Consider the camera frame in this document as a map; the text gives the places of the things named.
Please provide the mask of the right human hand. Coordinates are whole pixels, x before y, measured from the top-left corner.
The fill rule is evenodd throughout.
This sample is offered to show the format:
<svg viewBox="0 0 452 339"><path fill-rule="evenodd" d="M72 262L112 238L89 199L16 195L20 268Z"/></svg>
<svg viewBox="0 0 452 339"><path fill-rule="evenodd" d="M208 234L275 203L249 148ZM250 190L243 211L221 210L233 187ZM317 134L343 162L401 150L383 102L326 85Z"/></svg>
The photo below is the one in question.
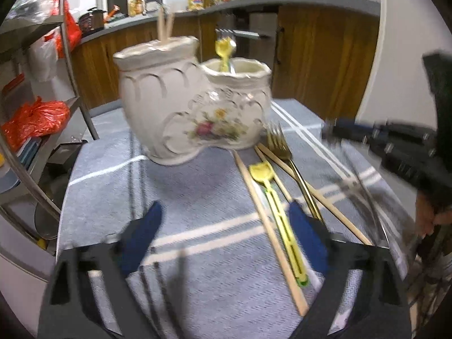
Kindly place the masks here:
<svg viewBox="0 0 452 339"><path fill-rule="evenodd" d="M427 196L420 191L416 197L415 211L415 224L420 237L431 235L436 226L448 225L452 221L451 210L435 213Z"/></svg>

